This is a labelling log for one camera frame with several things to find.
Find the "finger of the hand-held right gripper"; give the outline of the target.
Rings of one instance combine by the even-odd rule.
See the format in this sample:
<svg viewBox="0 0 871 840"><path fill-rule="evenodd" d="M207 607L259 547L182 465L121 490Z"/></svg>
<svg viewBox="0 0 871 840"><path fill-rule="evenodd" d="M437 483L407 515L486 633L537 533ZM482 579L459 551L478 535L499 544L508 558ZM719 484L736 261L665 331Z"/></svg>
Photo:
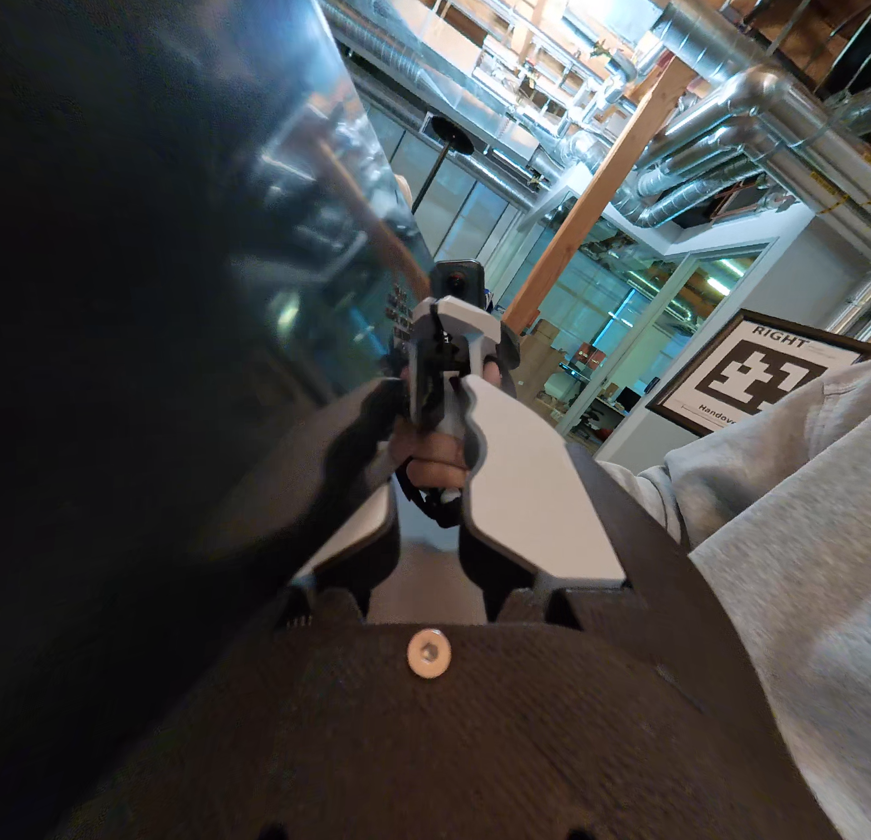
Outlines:
<svg viewBox="0 0 871 840"><path fill-rule="evenodd" d="M484 367L502 340L499 320L460 298L446 297L435 302L435 321L468 373L484 377Z"/></svg>
<svg viewBox="0 0 871 840"><path fill-rule="evenodd" d="M432 419L441 403L441 321L437 300L426 298L412 315L409 406L413 419Z"/></svg>

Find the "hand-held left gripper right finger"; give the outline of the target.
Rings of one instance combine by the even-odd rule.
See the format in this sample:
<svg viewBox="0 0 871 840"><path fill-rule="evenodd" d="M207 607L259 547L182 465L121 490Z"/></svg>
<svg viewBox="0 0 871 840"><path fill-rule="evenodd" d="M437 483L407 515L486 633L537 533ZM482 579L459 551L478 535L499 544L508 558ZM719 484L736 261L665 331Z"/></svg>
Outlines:
<svg viewBox="0 0 871 840"><path fill-rule="evenodd" d="M464 377L460 560L495 620L515 590L617 590L626 572L569 446L533 410L481 377Z"/></svg>

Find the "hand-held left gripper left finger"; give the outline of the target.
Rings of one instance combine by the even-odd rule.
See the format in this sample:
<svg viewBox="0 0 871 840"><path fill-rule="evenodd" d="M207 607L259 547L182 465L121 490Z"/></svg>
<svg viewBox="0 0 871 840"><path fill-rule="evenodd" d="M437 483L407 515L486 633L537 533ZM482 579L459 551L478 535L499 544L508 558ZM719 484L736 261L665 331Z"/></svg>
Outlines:
<svg viewBox="0 0 871 840"><path fill-rule="evenodd" d="M395 570L400 538L388 439L402 414L403 382L382 377L294 431L295 498L306 503L299 525L304 537L323 541L289 579L289 616L311 616L321 595L337 589L367 617L376 586Z"/></svg>

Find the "dark item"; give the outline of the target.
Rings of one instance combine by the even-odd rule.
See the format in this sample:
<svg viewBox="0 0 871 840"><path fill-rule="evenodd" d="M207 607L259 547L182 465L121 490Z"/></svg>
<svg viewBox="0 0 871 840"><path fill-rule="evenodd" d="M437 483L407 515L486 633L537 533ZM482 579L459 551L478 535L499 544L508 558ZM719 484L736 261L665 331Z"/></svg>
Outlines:
<svg viewBox="0 0 871 840"><path fill-rule="evenodd" d="M203 547L431 264L318 0L2 0L2 838L42 838L299 552Z"/></svg>

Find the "person's right forearm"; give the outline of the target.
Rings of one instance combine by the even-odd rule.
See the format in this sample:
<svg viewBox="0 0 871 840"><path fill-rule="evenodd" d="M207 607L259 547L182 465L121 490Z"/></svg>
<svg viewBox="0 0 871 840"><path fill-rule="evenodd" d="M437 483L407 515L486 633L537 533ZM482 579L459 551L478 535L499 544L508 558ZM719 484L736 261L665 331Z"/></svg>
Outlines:
<svg viewBox="0 0 871 840"><path fill-rule="evenodd" d="M746 420L634 474L604 471L685 549L713 533L869 419L868 362L827 371Z"/></svg>

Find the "person's right hand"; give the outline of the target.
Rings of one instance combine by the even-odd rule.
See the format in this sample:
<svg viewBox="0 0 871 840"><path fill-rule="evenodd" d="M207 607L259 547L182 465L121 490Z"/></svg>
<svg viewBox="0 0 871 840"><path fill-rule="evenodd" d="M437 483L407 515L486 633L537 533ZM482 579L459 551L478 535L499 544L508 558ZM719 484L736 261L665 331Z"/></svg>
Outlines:
<svg viewBox="0 0 871 840"><path fill-rule="evenodd" d="M443 432L422 432L398 416L387 443L389 456L406 466L410 483L422 490L461 491L469 473L464 443Z"/></svg>

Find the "black floor lamp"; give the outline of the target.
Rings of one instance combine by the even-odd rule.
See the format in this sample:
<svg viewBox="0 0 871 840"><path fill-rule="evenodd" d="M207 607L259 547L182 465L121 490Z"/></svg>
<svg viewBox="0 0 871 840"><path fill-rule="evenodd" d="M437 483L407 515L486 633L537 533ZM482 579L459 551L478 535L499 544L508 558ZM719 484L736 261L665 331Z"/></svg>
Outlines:
<svg viewBox="0 0 871 840"><path fill-rule="evenodd" d="M469 157L475 152L474 143L470 136L448 118L440 115L432 116L430 117L430 126L433 134L441 141L441 149L411 205L413 215L416 214L447 156L453 152L460 156Z"/></svg>

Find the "framed marker poster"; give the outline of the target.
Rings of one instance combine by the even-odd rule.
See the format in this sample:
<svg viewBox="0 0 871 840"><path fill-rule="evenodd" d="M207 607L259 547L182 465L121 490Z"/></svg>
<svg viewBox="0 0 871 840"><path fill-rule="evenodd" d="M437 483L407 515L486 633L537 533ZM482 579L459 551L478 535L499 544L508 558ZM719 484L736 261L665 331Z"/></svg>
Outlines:
<svg viewBox="0 0 871 840"><path fill-rule="evenodd" d="M738 311L646 409L701 438L772 408L792 391L869 359L867 342Z"/></svg>

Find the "person's grey hoodie torso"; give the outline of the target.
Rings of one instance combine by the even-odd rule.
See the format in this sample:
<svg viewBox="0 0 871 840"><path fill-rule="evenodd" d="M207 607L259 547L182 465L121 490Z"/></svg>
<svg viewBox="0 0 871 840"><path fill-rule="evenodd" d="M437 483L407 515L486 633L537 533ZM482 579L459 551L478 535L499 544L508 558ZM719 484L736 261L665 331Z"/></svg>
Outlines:
<svg viewBox="0 0 871 840"><path fill-rule="evenodd" d="M869 423L691 554L843 838L869 838Z"/></svg>

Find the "wooden post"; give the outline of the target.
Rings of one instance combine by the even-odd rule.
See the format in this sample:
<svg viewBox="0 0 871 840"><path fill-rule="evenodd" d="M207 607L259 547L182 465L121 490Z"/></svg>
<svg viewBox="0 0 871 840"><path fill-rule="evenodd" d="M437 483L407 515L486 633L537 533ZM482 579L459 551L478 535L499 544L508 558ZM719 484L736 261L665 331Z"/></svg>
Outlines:
<svg viewBox="0 0 871 840"><path fill-rule="evenodd" d="M633 165L664 125L695 72L672 57L638 105L625 130L592 176L559 230L546 246L527 280L504 312L504 323L521 334L538 313L541 302L559 279L592 226L602 215Z"/></svg>

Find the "silver ventilation duct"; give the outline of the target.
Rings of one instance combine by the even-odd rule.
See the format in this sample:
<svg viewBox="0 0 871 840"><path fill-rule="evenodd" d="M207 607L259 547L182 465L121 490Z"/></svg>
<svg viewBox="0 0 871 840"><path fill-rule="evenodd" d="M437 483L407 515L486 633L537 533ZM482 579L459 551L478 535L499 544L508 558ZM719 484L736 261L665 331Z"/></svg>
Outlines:
<svg viewBox="0 0 871 840"><path fill-rule="evenodd" d="M544 192L563 171L595 172L669 66L678 91L630 164L612 206L658 228L739 181L774 186L869 244L869 91L829 107L768 49L704 0L319 0L337 40L370 68L453 119L505 191Z"/></svg>

